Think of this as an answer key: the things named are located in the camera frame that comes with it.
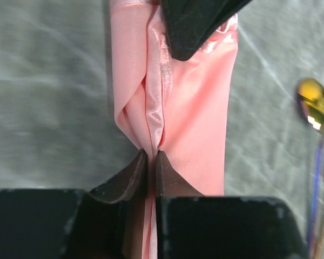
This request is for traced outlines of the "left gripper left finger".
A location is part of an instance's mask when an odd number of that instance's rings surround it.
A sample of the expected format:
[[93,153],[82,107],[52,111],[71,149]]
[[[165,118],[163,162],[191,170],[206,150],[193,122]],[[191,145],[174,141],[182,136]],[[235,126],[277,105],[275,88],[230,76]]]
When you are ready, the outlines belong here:
[[146,167],[140,150],[89,192],[0,189],[0,258],[123,258],[130,209]]

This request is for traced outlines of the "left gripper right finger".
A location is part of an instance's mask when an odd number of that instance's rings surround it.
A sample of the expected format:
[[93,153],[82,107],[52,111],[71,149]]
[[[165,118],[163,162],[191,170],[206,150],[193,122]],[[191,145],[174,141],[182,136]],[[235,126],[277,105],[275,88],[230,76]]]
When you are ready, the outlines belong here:
[[204,196],[156,157],[159,258],[307,258],[290,208],[264,196]]

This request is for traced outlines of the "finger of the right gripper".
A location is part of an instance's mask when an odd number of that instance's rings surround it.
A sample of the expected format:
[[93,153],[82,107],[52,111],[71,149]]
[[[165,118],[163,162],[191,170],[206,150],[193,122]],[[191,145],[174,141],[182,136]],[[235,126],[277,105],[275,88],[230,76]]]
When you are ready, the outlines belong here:
[[211,34],[251,0],[162,0],[171,56],[189,60]]

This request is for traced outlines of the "pink satin napkin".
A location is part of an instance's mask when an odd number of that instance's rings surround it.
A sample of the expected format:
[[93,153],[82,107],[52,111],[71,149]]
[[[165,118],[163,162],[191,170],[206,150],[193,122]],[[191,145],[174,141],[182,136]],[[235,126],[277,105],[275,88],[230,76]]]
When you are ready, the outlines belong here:
[[227,108],[238,17],[218,27],[188,61],[170,56],[157,1],[110,1],[114,119],[148,156],[147,195],[129,258],[157,257],[154,162],[164,151],[197,191],[224,193]]

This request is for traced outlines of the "gold spoon with purple handle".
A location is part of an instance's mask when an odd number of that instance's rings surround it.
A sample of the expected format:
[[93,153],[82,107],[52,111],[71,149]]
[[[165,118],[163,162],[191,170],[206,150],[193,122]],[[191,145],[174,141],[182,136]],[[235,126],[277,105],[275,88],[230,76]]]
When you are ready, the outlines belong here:
[[306,238],[309,256],[313,258],[320,232],[320,229],[317,229],[317,221],[320,178],[323,178],[321,166],[324,147],[324,87],[314,78],[305,78],[299,82],[299,86],[296,89],[296,97],[302,117],[321,135],[315,155],[312,198],[310,201]]

